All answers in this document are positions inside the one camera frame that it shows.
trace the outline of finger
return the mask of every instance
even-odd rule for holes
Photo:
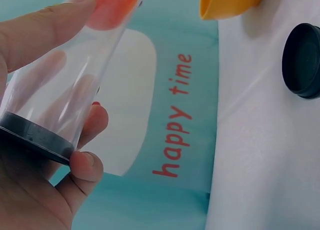
[[[0,58],[7,69],[19,69],[67,42],[85,25],[95,0],[70,0],[0,22]]]
[[[6,104],[7,110],[17,113],[38,89],[61,71],[66,61],[67,56],[64,51],[54,51],[28,71],[18,82],[11,81],[14,87],[11,90],[9,102]]]
[[[99,133],[106,129],[107,125],[107,111],[100,105],[92,105],[90,112],[85,120],[77,148],[83,148],[84,145],[86,145]],[[75,120],[70,121],[70,123],[65,128],[58,132],[58,135],[71,142],[75,138],[77,128],[77,118],[75,118]]]
[[[70,169],[71,172],[55,188],[64,197],[75,216],[101,180],[104,169],[101,160],[89,152],[74,152],[70,158]]]
[[[108,113],[100,105],[93,105],[83,126],[83,130],[78,143],[78,149],[81,149],[100,134],[108,125]],[[43,175],[50,179],[61,165],[57,162],[44,162],[42,166]]]
[[[108,126],[108,122],[109,116],[106,109],[100,105],[93,105],[85,120],[78,143],[78,149],[82,149],[87,143],[105,130]]]

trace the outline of transparent plastic cylinder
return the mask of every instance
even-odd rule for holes
[[[96,0],[74,38],[19,69],[0,105],[1,132],[68,164],[109,60],[141,1]]]

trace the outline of black lid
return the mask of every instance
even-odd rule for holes
[[[4,112],[0,121],[1,141],[22,144],[26,150],[41,154],[63,165],[69,165],[74,151],[72,143],[52,131],[12,112]]]
[[[292,30],[283,50],[282,76],[301,98],[320,97],[320,28],[301,23]]]

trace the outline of orange object inside tube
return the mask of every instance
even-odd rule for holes
[[[138,0],[96,0],[96,7],[86,23],[91,29],[106,31],[119,27]]]

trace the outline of yellow cup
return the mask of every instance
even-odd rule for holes
[[[200,16],[203,20],[227,19],[244,13],[260,2],[261,0],[200,0]]]

